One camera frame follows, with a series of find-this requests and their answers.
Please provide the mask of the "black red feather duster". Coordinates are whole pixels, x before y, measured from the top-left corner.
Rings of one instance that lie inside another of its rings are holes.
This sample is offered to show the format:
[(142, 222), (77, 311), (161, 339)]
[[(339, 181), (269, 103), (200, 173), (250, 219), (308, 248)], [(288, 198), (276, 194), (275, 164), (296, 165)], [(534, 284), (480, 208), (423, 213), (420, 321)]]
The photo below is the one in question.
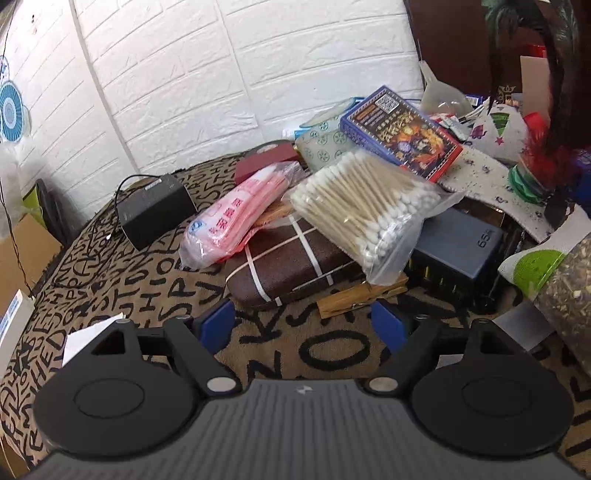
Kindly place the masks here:
[(491, 92), (501, 84), (507, 44), (521, 30), (542, 42), (542, 58), (521, 60), (529, 132), (510, 181), (543, 204), (552, 228), (570, 208), (590, 208), (590, 4), (587, 1), (485, 1)]

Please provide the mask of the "black power adapter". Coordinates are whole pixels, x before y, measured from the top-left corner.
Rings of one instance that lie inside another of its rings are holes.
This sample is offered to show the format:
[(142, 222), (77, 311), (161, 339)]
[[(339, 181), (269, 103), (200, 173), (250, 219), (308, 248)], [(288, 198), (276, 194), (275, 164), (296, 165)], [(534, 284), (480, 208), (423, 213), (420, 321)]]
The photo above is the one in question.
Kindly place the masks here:
[(197, 214), (188, 190), (171, 174), (116, 200), (115, 209), (123, 234), (137, 251)]

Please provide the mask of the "white patterned fabric pouch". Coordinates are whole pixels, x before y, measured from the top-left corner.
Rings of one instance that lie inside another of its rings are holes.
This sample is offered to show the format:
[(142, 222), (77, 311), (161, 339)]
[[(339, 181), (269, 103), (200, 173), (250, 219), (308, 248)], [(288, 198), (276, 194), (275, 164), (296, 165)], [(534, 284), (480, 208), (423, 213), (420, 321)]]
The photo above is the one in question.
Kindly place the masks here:
[(544, 217), (544, 208), (522, 199), (509, 182), (511, 169), (524, 152), (527, 134), (528, 127), (516, 108), (495, 105), (483, 111), (462, 152), (438, 183), (501, 210), (541, 243), (554, 231)]

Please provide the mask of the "dark red flat box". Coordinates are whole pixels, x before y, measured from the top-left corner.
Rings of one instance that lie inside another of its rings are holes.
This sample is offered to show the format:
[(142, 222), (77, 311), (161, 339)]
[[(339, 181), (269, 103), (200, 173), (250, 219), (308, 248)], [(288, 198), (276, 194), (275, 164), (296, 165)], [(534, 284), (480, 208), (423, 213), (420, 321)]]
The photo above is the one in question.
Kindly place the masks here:
[(301, 161), (301, 155), (294, 149), (294, 144), (288, 140), (276, 140), (263, 143), (247, 152), (235, 166), (235, 185), (257, 171), (274, 163), (286, 161)]

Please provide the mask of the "herb sachet bag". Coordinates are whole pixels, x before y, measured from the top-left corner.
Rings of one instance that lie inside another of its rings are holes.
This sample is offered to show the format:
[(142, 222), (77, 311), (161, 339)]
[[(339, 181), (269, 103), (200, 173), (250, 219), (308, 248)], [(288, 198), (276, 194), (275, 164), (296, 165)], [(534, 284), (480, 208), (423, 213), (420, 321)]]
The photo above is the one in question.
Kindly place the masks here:
[(508, 257), (499, 273), (553, 326), (590, 372), (590, 219), (578, 205), (543, 243)]

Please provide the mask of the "brown striped case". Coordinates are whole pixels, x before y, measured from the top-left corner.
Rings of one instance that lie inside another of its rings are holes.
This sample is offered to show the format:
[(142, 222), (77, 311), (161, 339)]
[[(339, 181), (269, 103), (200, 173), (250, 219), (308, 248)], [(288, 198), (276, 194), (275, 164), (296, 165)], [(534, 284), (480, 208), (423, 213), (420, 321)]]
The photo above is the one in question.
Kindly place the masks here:
[(245, 307), (270, 310), (320, 293), (362, 273), (358, 263), (304, 219), (256, 232), (225, 262), (229, 294)]

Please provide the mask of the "pink packet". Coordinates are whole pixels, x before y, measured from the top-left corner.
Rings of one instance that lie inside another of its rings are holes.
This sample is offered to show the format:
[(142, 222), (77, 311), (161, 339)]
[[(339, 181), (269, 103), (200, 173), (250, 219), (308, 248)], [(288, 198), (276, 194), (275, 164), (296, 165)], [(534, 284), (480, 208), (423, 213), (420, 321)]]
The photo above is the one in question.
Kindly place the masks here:
[(235, 186), (188, 224), (178, 249), (181, 265), (200, 270), (235, 254), (260, 215), (303, 178), (301, 164), (287, 161), (266, 166)]

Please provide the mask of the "cotton swabs bag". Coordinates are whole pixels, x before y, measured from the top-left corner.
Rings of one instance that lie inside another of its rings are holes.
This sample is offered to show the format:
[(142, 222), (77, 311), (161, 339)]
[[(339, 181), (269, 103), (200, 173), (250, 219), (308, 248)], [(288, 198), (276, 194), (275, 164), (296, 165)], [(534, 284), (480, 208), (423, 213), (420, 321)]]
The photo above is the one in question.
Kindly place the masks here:
[(424, 222), (463, 197), (362, 148), (329, 162), (284, 194), (301, 218), (377, 286), (398, 280)]

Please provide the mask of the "green patterned paper cup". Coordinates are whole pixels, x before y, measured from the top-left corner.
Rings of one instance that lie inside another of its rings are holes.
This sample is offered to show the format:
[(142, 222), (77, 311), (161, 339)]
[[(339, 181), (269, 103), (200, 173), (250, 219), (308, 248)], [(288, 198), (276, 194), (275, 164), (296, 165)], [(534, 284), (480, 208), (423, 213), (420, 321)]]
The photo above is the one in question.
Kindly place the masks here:
[(294, 141), (308, 169), (317, 172), (342, 155), (356, 149), (356, 143), (341, 130), (342, 115), (315, 122)]

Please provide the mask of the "clear plastic funnel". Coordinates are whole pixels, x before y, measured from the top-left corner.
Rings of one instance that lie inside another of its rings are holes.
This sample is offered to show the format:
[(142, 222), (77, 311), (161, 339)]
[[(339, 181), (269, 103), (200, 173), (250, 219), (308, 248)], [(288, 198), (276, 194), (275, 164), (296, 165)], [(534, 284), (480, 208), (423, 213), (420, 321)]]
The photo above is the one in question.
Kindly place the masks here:
[(473, 107), (466, 96), (455, 87), (439, 81), (425, 60), (419, 62), (425, 80), (421, 110), (429, 115), (449, 113), (457, 117), (469, 114)]

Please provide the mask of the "cardboard box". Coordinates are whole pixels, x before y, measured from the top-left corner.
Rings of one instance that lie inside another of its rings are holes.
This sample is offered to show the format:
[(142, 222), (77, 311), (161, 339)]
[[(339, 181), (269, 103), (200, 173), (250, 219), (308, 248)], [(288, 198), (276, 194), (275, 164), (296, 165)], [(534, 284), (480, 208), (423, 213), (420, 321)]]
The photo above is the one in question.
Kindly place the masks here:
[(62, 245), (31, 215), (1, 241), (0, 308), (4, 314), (18, 290), (29, 295)]

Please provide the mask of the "wooden clothespin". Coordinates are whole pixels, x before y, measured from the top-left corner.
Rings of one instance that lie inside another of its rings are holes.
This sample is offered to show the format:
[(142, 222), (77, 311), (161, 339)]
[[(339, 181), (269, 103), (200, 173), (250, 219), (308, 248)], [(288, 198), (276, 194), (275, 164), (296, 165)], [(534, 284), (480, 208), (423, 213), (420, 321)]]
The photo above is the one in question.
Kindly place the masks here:
[(408, 276), (402, 274), (396, 283), (377, 286), (363, 281), (342, 292), (325, 296), (317, 302), (322, 319), (332, 318), (369, 306), (379, 299), (388, 300), (407, 291)]

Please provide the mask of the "dark red wooden board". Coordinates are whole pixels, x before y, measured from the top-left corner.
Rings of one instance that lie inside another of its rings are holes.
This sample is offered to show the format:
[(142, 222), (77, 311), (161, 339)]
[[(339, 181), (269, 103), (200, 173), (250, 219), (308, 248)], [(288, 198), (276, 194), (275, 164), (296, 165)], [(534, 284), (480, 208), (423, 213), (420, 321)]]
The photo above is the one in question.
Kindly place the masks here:
[[(487, 98), (491, 71), (485, 16), (480, 1), (407, 1), (419, 58), (436, 78), (465, 94)], [(499, 92), (522, 93), (521, 56), (542, 56), (540, 36), (525, 28), (503, 40)]]

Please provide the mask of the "white paper card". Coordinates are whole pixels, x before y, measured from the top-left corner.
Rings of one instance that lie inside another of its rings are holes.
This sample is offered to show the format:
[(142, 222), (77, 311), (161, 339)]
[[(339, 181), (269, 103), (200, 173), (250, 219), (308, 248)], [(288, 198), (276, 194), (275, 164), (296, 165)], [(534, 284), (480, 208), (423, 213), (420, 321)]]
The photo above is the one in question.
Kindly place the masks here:
[(99, 321), (93, 325), (82, 328), (66, 336), (64, 345), (62, 365), (65, 366), (74, 356), (83, 350), (92, 340), (100, 335), (111, 324), (119, 320), (125, 320), (123, 313)]

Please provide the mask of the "patterned table cloth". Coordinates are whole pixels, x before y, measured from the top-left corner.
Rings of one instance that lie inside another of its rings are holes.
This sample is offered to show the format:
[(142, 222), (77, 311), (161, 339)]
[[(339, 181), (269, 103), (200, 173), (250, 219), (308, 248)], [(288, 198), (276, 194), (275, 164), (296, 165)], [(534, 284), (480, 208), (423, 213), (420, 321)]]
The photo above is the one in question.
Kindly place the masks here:
[[(201, 210), (233, 187), (242, 155), (218, 157), (173, 173)], [(151, 247), (136, 251), (122, 234), (107, 241), (115, 227), (110, 205), (87, 223), (51, 275), (37, 287), (36, 310), (21, 335), (1, 386), (1, 434), (14, 452), (14, 473), (30, 470), (47, 454), (32, 413), (38, 390), (62, 365), (67, 334), (123, 313), (139, 327), (159, 327), (177, 315), (197, 316), (223, 297), (226, 270), (182, 271), (177, 248), (186, 222)], [(322, 319), (318, 299), (360, 283), (346, 277), (327, 290), (283, 307), (256, 312), (237, 306), (235, 329), (217, 358), (242, 382), (256, 378), (353, 378), (373, 372), (390, 352), (370, 327), (370, 308)], [(449, 303), (421, 287), (393, 299), (411, 315), (433, 315), (454, 326), (481, 317), (460, 303)], [(534, 357), (570, 390), (573, 424), (560, 452), (590, 479), (590, 378), (556, 334), (534, 350)]]

